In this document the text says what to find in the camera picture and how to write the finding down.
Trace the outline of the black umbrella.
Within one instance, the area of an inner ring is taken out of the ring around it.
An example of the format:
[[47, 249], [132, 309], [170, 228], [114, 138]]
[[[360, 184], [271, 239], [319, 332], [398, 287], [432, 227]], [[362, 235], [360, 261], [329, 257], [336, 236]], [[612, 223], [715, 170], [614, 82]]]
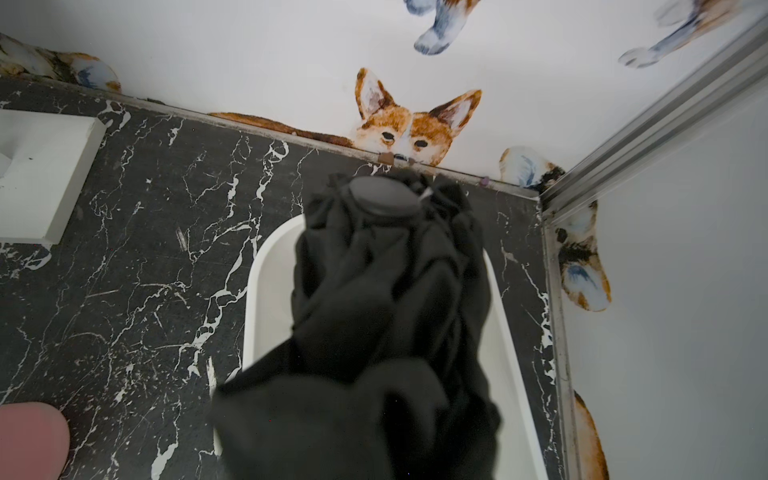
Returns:
[[478, 350], [491, 288], [462, 187], [334, 175], [304, 207], [291, 336], [219, 386], [233, 479], [489, 479], [501, 416]]

